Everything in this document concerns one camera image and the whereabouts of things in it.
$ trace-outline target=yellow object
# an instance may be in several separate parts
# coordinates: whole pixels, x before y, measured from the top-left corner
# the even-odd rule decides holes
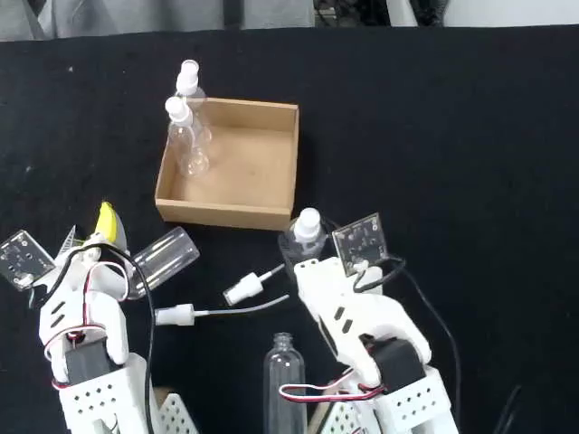
[[[100,232],[109,242],[117,240],[117,213],[108,202],[100,204],[99,220],[95,232]]]

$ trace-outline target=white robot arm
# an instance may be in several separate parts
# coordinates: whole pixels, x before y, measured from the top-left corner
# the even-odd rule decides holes
[[[400,303],[383,296],[380,287],[370,293],[355,293],[356,276],[348,278],[338,258],[302,262],[295,273],[299,297],[334,356],[354,371],[345,382],[348,390],[360,393],[360,383],[367,388],[385,387],[385,394],[356,403],[369,432],[406,434],[420,429],[423,434],[458,433],[441,376],[427,364],[432,355],[430,346]],[[382,270],[372,267],[358,283],[364,285],[381,277]],[[388,391],[381,368],[367,347],[368,341],[391,339],[412,344],[423,368],[421,379],[394,392]]]
[[[24,231],[4,243],[0,252],[0,271],[17,288],[34,284],[38,293],[46,287],[39,301],[39,336],[68,429],[72,434],[160,434],[170,429],[196,434],[179,395],[169,394],[159,409],[150,381],[146,408],[147,362],[129,352],[126,319],[119,305],[138,291],[138,286],[129,284],[135,269],[128,264],[119,217],[104,203],[97,228],[87,241],[75,246],[73,233],[74,228],[55,259]],[[171,242],[167,236],[163,240]],[[106,249],[116,249],[126,258],[100,261]]]

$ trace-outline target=open cardboard box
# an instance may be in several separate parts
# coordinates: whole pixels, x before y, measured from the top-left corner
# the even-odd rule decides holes
[[[168,222],[281,230],[293,208],[298,162],[298,106],[208,99],[213,133],[207,173],[181,176],[166,147],[155,204]]]

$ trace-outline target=black table surface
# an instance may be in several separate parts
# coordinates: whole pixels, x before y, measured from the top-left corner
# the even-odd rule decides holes
[[[102,199],[138,251],[173,225],[154,185],[164,100],[185,58],[214,97],[298,103],[295,210],[347,223],[382,215],[389,249],[455,334],[462,427],[490,433],[523,386],[511,432],[573,432],[579,338],[579,28],[160,33],[0,44],[0,234],[27,229],[55,253]],[[276,234],[185,226],[201,258],[158,307],[223,307],[222,291],[280,262]],[[203,433],[261,432],[262,358],[291,332],[307,379],[340,369],[296,290],[273,279],[258,316],[157,329],[155,385],[183,396]],[[451,394],[444,334],[402,280],[388,287],[429,339]],[[126,303],[144,354],[147,304]],[[26,297],[0,284],[2,432],[64,432]]]

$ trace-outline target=gray curtain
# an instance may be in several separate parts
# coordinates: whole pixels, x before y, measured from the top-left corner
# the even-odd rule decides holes
[[[154,31],[310,27],[312,0],[0,0],[0,40]]]

